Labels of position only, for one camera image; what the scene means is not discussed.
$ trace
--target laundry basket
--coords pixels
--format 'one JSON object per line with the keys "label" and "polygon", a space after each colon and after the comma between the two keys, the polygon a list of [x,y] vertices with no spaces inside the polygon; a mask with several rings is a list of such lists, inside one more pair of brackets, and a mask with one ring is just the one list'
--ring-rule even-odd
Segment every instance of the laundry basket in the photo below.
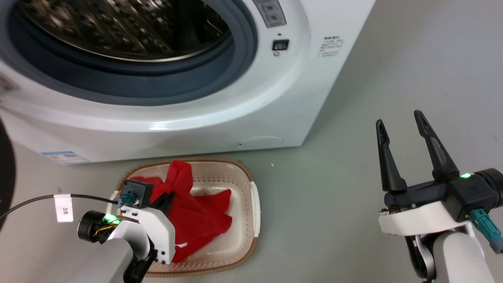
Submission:
{"label": "laundry basket", "polygon": [[[255,182],[248,169],[231,159],[178,159],[192,166],[194,185],[191,194],[216,194],[230,189],[227,214],[232,217],[229,230],[217,236],[180,263],[154,262],[146,277],[185,277],[229,270],[242,265],[253,254],[260,233],[260,202]],[[129,171],[117,185],[120,191],[132,177],[166,179],[169,161],[138,166]]]}

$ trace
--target washing machine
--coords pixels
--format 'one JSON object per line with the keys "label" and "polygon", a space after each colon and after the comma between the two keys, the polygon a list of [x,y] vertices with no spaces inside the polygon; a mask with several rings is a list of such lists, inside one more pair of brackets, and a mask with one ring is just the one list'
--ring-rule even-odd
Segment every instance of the washing machine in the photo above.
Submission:
{"label": "washing machine", "polygon": [[62,164],[302,145],[374,0],[2,0],[0,116]]}

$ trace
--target wire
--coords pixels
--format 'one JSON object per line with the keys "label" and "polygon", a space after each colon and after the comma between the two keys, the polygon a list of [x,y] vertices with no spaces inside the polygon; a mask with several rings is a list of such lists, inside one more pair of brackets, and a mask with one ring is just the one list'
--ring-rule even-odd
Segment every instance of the wire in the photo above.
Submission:
{"label": "wire", "polygon": [[97,236],[97,235],[98,235],[98,232],[99,232],[99,231],[109,230],[111,227],[112,227],[112,226],[106,226],[106,227],[101,227],[101,228],[99,228],[98,230],[96,230],[96,232],[95,232],[95,236]]}
{"label": "wire", "polygon": [[[3,219],[4,217],[6,217],[7,215],[9,215],[11,212],[15,211],[16,209],[18,209],[18,208],[20,208],[22,206],[25,206],[27,204],[30,204],[30,203],[38,201],[38,200],[47,199],[47,198],[54,198],[54,196],[55,196],[55,194],[49,194],[49,195],[39,196],[39,197],[36,197],[36,198],[29,199],[27,201],[21,202],[17,206],[9,209],[6,213],[2,214],[2,216],[0,216],[0,220]],[[107,198],[103,198],[103,197],[98,197],[98,196],[93,196],[93,195],[70,194],[70,196],[71,197],[79,197],[79,198],[88,198],[88,199],[94,199],[94,200],[101,200],[101,201],[109,202],[109,203],[112,203],[112,204],[118,204],[118,202],[115,201],[115,200],[111,200],[111,199],[107,199]]]}

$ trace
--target red garment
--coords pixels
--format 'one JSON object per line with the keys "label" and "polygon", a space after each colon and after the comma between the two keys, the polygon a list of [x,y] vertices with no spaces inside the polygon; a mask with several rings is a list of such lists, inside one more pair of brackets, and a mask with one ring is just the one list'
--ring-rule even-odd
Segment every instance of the red garment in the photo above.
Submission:
{"label": "red garment", "polygon": [[192,167],[189,163],[174,160],[167,172],[166,182],[158,177],[133,177],[140,182],[154,185],[150,202],[162,193],[175,191],[175,197],[167,218],[175,227],[173,263],[178,263],[206,246],[213,238],[229,230],[232,217],[225,214],[229,209],[230,190],[216,195],[192,196]]}

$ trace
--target floor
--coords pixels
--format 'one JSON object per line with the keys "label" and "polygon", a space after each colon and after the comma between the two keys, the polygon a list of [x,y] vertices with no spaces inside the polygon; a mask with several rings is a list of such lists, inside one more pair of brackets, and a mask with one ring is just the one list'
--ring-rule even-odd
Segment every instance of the floor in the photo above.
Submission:
{"label": "floor", "polygon": [[[251,259],[218,274],[144,282],[420,282],[404,239],[382,234],[377,221],[384,193],[375,122],[384,120],[409,185],[432,179],[415,109],[462,172],[503,170],[501,8],[491,0],[378,1],[303,147],[212,155],[239,160],[256,180],[262,229]],[[61,166],[22,146],[16,155],[14,203],[53,193],[108,197],[127,170],[150,161]],[[75,215],[89,209],[104,205],[74,201]],[[491,215],[503,228],[503,208]],[[95,248],[76,226],[57,224],[50,201],[13,214],[0,235],[5,282],[66,282]],[[479,238],[502,282],[503,256]]]}

